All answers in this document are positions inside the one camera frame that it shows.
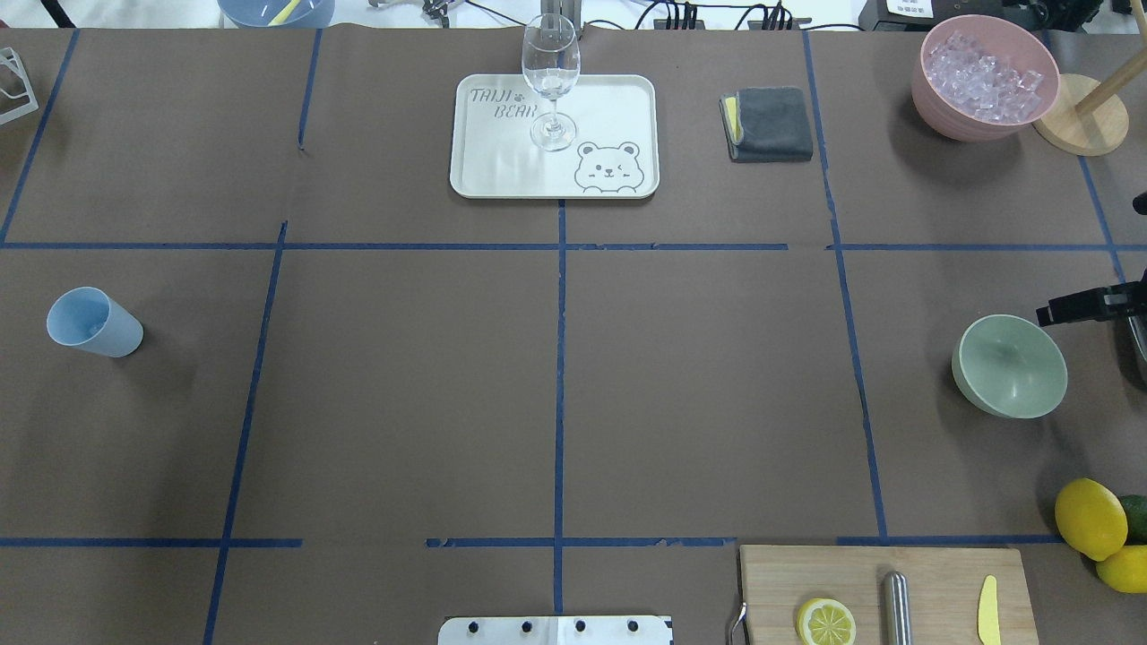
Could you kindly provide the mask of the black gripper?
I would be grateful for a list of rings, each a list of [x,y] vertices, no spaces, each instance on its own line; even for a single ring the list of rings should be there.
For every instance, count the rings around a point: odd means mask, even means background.
[[[1113,285],[1101,290],[1084,290],[1056,297],[1036,311],[1039,327],[1066,322],[1103,322],[1116,318],[1146,314],[1146,282]]]

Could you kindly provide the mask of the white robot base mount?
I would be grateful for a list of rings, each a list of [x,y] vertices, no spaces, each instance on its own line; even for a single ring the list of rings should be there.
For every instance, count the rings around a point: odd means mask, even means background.
[[[635,615],[451,617],[438,644],[673,644],[672,619]]]

